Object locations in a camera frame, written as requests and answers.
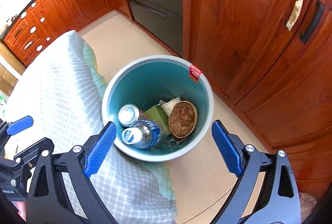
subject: textured blue pad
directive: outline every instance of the textured blue pad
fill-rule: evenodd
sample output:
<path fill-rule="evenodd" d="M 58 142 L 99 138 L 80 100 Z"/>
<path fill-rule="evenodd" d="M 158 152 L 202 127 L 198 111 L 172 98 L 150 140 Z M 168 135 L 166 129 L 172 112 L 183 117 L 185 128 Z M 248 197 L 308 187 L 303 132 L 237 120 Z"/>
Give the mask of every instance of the textured blue pad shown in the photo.
<path fill-rule="evenodd" d="M 16 135 L 19 132 L 32 127 L 34 124 L 34 120 L 31 116 L 25 116 L 22 119 L 17 120 L 16 122 L 13 122 L 8 125 L 7 127 L 7 134 L 8 135 Z"/>
<path fill-rule="evenodd" d="M 102 162 L 117 136 L 117 126 L 115 123 L 108 122 L 106 127 L 107 129 L 86 156 L 84 173 L 88 178 L 99 171 Z"/>
<path fill-rule="evenodd" d="M 219 152 L 221 153 L 227 169 L 236 177 L 239 177 L 243 170 L 241 166 L 241 158 L 232 141 L 229 139 L 227 132 L 222 127 L 220 120 L 216 120 L 212 123 L 212 137 L 215 140 Z"/>

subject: tile grout line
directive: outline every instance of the tile grout line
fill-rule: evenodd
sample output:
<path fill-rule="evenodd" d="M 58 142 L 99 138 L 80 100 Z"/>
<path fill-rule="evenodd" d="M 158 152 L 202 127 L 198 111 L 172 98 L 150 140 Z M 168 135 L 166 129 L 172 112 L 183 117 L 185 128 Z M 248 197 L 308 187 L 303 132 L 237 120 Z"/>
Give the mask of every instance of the tile grout line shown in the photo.
<path fill-rule="evenodd" d="M 208 210 L 209 208 L 211 208 L 213 205 L 215 205 L 218 201 L 220 201 L 229 191 L 231 191 L 233 188 L 231 188 L 230 190 L 228 190 L 220 199 L 218 199 L 215 203 L 213 203 L 212 205 L 210 205 L 208 208 L 206 208 L 204 211 L 200 212 L 198 215 L 194 216 L 193 218 L 187 220 L 186 222 L 184 222 L 183 224 L 186 224 L 187 222 L 193 220 L 195 217 L 198 217 L 199 215 L 201 215 L 202 213 L 204 213 L 206 210 Z"/>

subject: red label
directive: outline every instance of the red label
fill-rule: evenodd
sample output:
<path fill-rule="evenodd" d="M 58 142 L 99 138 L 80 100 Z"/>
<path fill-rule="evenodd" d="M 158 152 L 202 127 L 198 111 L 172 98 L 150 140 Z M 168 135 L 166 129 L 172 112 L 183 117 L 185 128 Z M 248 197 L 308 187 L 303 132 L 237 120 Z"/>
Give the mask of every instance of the red label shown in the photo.
<path fill-rule="evenodd" d="M 191 65 L 189 67 L 189 77 L 192 78 L 192 80 L 196 83 L 198 83 L 198 78 L 200 77 L 200 75 L 202 74 L 202 71 L 199 70 L 197 67 L 195 67 L 194 65 Z"/>

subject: trash can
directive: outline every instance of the trash can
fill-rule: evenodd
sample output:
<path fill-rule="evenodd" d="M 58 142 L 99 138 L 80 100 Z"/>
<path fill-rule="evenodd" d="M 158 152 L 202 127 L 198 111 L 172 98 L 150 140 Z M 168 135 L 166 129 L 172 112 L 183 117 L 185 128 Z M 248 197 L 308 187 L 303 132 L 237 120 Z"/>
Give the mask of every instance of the trash can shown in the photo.
<path fill-rule="evenodd" d="M 117 126 L 116 147 L 135 159 L 159 162 L 189 152 L 202 140 L 212 122 L 213 94 L 203 74 L 199 76 L 198 82 L 190 78 L 191 65 L 175 56 L 153 55 L 133 61 L 114 76 L 103 97 L 102 118 L 104 125 L 113 121 Z M 182 145 L 169 149 L 153 146 L 141 150 L 122 141 L 124 127 L 117 118 L 122 106 L 130 103 L 146 111 L 158 104 L 159 100 L 178 96 L 194 104 L 198 111 L 197 126 Z"/>

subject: screw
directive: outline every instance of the screw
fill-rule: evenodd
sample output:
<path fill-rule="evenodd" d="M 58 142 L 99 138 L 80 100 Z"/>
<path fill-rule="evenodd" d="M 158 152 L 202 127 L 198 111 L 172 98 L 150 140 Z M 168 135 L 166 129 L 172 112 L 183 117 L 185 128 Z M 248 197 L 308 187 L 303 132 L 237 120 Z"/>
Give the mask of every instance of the screw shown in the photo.
<path fill-rule="evenodd" d="M 279 150 L 278 155 L 280 155 L 283 158 L 286 155 L 286 153 L 283 150 Z"/>
<path fill-rule="evenodd" d="M 248 144 L 248 145 L 246 146 L 246 150 L 247 150 L 248 152 L 253 152 L 253 151 L 255 150 L 255 147 L 253 147 L 251 144 Z"/>
<path fill-rule="evenodd" d="M 74 148 L 73 148 L 73 152 L 74 152 L 74 153 L 79 153 L 81 150 L 82 150 L 82 147 L 79 146 L 79 145 L 76 145 L 76 146 L 74 146 Z"/>
<path fill-rule="evenodd" d="M 41 153 L 41 156 L 43 156 L 43 157 L 48 156 L 48 155 L 49 155 L 49 151 L 48 150 L 44 150 Z"/>

